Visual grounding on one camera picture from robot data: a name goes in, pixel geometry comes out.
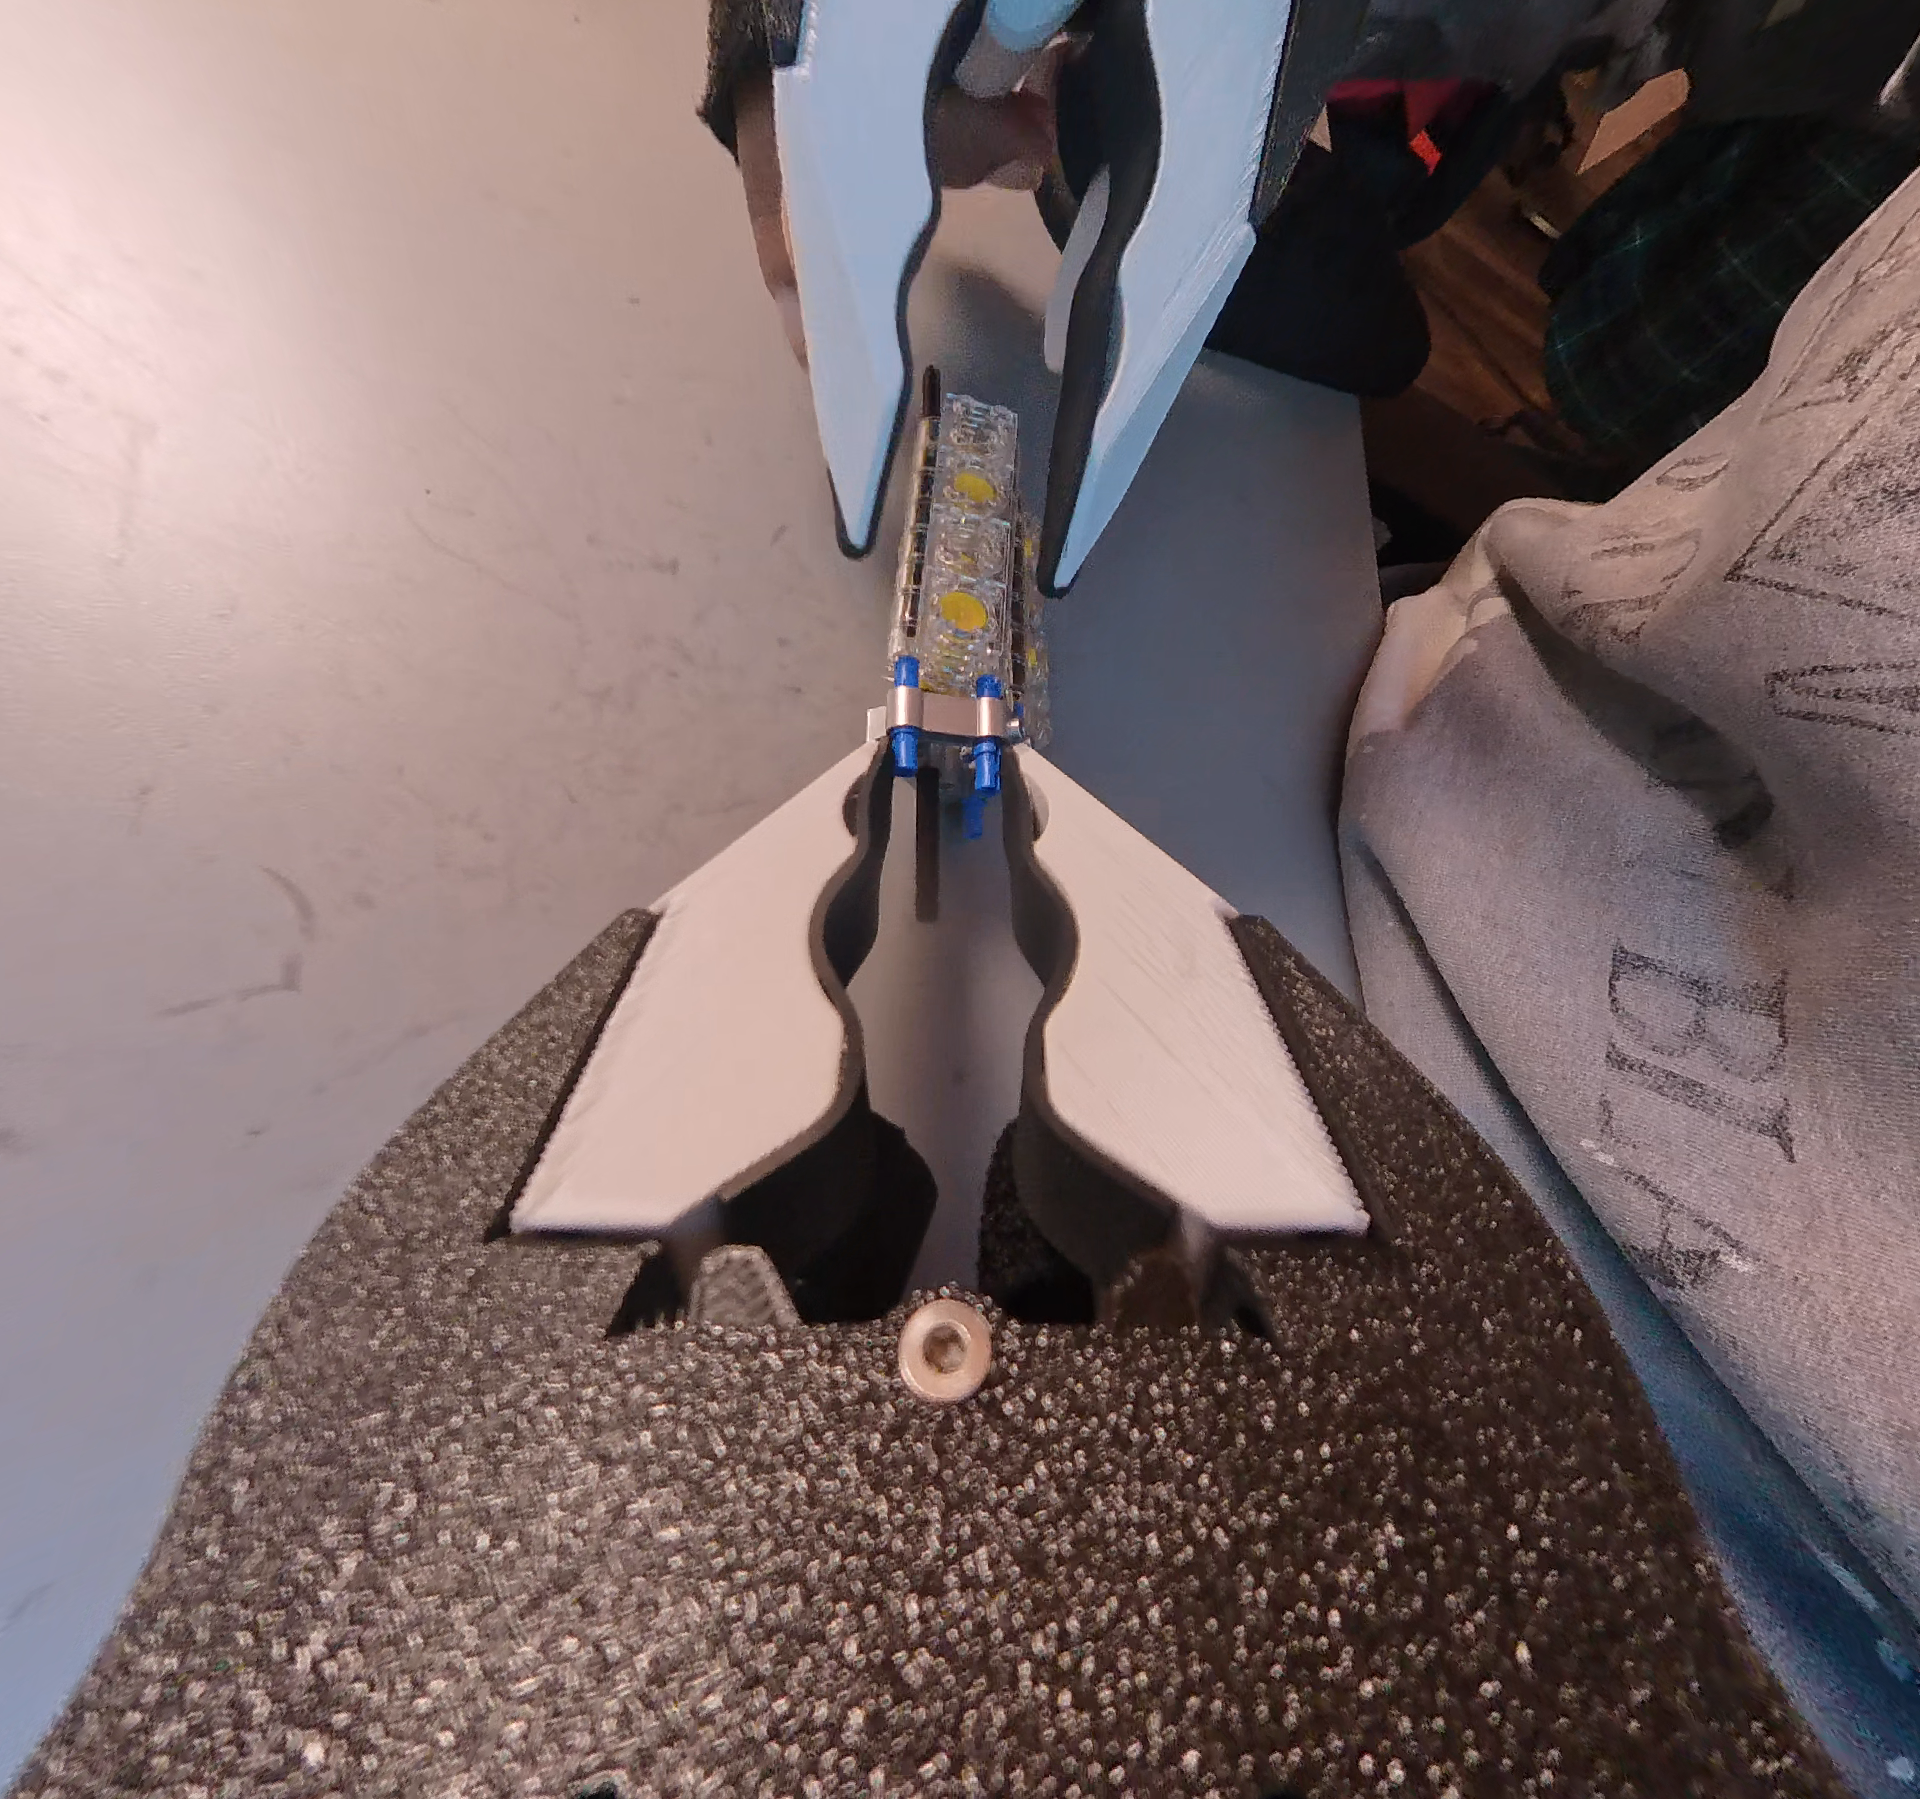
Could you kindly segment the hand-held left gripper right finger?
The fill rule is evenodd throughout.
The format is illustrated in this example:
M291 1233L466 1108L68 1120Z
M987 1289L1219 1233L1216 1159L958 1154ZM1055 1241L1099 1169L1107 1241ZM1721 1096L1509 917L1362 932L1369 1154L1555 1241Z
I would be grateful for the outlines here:
M1068 917L1035 1020L1038 1105L1095 1163L1216 1236L1362 1236L1369 1208L1236 946L1236 914L1049 759L1005 838Z

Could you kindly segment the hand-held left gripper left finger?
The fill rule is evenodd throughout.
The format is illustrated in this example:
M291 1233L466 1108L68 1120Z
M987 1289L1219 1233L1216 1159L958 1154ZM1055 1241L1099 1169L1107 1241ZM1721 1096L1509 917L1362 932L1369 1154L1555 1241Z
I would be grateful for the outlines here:
M838 1139L865 1087L850 980L876 940L882 747L682 877L509 1205L516 1236L664 1236Z

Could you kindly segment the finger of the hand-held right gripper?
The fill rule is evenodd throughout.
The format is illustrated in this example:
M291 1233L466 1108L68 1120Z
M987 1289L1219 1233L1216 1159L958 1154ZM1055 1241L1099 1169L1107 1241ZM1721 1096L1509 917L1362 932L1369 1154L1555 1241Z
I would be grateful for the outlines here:
M908 413L905 295L938 221L931 107L983 0L800 0L776 134L810 404L846 555L870 552Z
M1061 376L1038 582L1065 595L1256 249L1293 0L1110 0L1081 62L1096 167L1047 304Z

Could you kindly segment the clear toy brick engine model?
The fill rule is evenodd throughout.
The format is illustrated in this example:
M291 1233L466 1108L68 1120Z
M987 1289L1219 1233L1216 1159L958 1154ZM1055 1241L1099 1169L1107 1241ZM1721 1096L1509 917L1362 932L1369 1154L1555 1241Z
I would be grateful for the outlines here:
M1010 747L1049 744L1038 537L1017 488L1017 414L922 373L901 537L889 692L867 734L916 786L916 920L938 917L941 817L967 838L1002 790Z

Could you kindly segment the grey desk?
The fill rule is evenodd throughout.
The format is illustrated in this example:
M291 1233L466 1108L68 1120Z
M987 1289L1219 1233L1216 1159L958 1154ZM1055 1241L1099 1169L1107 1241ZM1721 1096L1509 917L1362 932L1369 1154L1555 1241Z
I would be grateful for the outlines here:
M352 1175L846 756L707 0L2 0L2 1776Z

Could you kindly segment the black bag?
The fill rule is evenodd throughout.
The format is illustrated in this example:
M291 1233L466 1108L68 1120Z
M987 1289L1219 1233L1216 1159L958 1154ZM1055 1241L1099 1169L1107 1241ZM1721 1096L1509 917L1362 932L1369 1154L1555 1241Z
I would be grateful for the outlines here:
M1405 394L1427 365L1427 313L1362 158L1306 144L1262 228L1259 361L1356 397Z

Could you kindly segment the green plaid cloth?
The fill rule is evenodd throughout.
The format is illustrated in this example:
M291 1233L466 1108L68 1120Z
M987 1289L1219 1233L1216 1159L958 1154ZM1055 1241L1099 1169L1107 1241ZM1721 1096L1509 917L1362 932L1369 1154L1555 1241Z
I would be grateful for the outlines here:
M1824 116L1676 133L1542 267L1543 379L1625 476L1691 438L1769 361L1822 262L1918 167L1918 134Z

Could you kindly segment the person in grey hoodie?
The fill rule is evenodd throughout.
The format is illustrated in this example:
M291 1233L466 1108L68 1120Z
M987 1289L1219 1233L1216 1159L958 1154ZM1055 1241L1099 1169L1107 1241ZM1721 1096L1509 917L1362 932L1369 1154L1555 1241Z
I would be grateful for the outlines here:
M1918 180L1731 408L1391 607L1339 844L1381 1029L1918 1609Z

